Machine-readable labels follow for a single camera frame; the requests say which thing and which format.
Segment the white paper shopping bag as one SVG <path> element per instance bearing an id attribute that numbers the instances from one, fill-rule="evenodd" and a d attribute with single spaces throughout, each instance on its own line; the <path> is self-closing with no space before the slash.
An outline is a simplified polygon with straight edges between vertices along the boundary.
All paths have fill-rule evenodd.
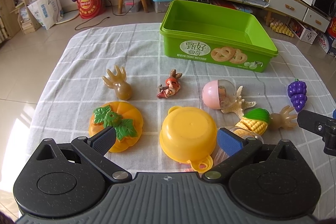
<path id="1" fill-rule="evenodd" d="M 28 9 L 46 30 L 63 18 L 60 0 L 29 0 Z"/>

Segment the brown rubber hand toy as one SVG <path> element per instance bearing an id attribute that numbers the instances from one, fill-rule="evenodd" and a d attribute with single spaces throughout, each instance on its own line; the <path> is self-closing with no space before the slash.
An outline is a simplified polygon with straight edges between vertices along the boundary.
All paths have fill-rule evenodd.
<path id="1" fill-rule="evenodd" d="M 131 99 L 133 91 L 131 85 L 126 81 L 126 70 L 118 65 L 115 65 L 114 69 L 116 74 L 109 69 L 106 70 L 108 77 L 102 77 L 104 84 L 115 91 L 118 99 L 127 101 Z"/>

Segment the green plastic cookie box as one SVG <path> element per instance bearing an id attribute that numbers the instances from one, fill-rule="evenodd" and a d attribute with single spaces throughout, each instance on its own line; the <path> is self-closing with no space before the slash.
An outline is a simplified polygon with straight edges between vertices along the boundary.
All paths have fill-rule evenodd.
<path id="1" fill-rule="evenodd" d="M 173 58 L 263 72 L 278 55 L 254 15 L 222 6 L 174 0 L 159 32 Z"/>

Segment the pink capsule ball toy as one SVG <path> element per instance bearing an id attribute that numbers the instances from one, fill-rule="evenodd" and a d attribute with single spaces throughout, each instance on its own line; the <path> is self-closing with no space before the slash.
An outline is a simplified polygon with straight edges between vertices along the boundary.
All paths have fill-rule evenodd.
<path id="1" fill-rule="evenodd" d="M 230 107 L 236 99 L 236 89 L 228 80 L 213 80 L 202 90 L 203 103 L 211 109 L 220 110 Z"/>

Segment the yellow toy pot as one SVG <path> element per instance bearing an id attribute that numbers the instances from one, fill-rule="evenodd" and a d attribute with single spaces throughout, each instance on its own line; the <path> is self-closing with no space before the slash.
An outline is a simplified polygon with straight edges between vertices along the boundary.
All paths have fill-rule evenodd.
<path id="1" fill-rule="evenodd" d="M 213 167 L 217 126 L 212 116 L 199 108 L 173 106 L 162 123 L 159 143 L 170 159 L 205 173 Z"/>

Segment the yellow toy corn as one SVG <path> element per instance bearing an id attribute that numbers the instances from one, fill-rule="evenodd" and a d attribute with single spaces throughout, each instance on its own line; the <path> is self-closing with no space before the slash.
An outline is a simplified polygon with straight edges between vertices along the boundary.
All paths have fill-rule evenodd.
<path id="1" fill-rule="evenodd" d="M 262 108 L 256 108 L 245 114 L 236 127 L 262 135 L 270 124 L 270 113 Z"/>

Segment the red squirrel figurine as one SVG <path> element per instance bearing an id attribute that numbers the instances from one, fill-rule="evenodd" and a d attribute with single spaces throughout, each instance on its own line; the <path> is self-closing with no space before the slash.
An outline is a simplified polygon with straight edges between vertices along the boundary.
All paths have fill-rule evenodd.
<path id="1" fill-rule="evenodd" d="M 157 87 L 157 98 L 169 98 L 174 96 L 181 89 L 179 79 L 182 77 L 182 73 L 177 73 L 175 69 L 170 72 L 169 78 L 165 80 L 165 86 L 160 84 Z"/>

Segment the purple toy grapes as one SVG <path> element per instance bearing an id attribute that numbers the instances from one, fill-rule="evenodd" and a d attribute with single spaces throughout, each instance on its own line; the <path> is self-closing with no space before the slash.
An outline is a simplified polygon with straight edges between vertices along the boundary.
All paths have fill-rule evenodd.
<path id="1" fill-rule="evenodd" d="M 304 81 L 300 81 L 299 79 L 295 79 L 287 87 L 288 97 L 295 111 L 298 113 L 303 110 L 307 102 L 306 92 L 306 83 Z"/>

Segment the grey checked table cloth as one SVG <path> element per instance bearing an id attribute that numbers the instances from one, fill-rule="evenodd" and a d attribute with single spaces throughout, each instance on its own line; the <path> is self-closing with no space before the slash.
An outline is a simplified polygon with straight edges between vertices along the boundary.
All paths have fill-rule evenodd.
<path id="1" fill-rule="evenodd" d="M 88 134 L 89 120 L 95 108 L 115 101 L 113 90 L 102 80 L 107 69 L 125 67 L 133 89 L 130 103 L 143 116 L 140 140 L 121 153 L 108 158 L 129 170 L 178 172 L 184 166 L 169 159 L 159 145 L 159 131 L 169 108 L 191 106 L 206 110 L 202 89 L 213 80 L 228 80 L 243 86 L 247 101 L 271 113 L 290 103 L 287 86 L 295 79 L 307 84 L 306 109 L 325 116 L 335 110 L 331 92 L 301 52 L 289 42 L 276 40 L 279 54 L 263 73 L 222 65 L 169 58 L 164 53 L 159 24 L 129 24 L 93 28 L 73 36 L 46 83 L 30 126 L 27 151 L 33 153 L 45 138 L 58 143 Z M 175 69 L 182 73 L 181 89 L 169 98 L 157 98 L 157 87 Z"/>

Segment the beige starfish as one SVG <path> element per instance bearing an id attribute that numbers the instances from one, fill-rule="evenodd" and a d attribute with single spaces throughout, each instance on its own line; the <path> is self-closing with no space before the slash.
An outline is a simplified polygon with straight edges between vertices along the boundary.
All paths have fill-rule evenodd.
<path id="1" fill-rule="evenodd" d="M 224 114 L 234 113 L 241 119 L 244 116 L 245 110 L 251 109 L 257 105 L 257 102 L 255 101 L 252 101 L 252 102 L 246 101 L 242 97 L 242 91 L 243 91 L 243 86 L 238 87 L 234 102 L 232 102 L 228 106 L 222 106 L 220 109 L 222 113 Z"/>

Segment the yellow egg tray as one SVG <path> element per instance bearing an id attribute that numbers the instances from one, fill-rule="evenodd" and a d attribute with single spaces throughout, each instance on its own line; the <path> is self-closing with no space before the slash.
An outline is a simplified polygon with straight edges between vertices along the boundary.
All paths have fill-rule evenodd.
<path id="1" fill-rule="evenodd" d="M 294 37 L 294 33 L 292 32 L 292 30 L 281 20 L 271 18 L 269 26 L 272 31 L 276 32 L 277 34 L 284 34 L 290 38 Z"/>

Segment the orange toy pumpkin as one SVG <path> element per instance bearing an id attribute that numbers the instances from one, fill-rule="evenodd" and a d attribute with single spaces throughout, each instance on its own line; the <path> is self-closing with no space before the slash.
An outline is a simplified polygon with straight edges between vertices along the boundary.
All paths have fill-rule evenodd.
<path id="1" fill-rule="evenodd" d="M 136 107 L 127 102 L 109 102 L 94 109 L 89 121 L 89 135 L 96 135 L 108 126 L 113 126 L 116 131 L 116 141 L 109 151 L 123 152 L 140 139 L 143 117 Z"/>

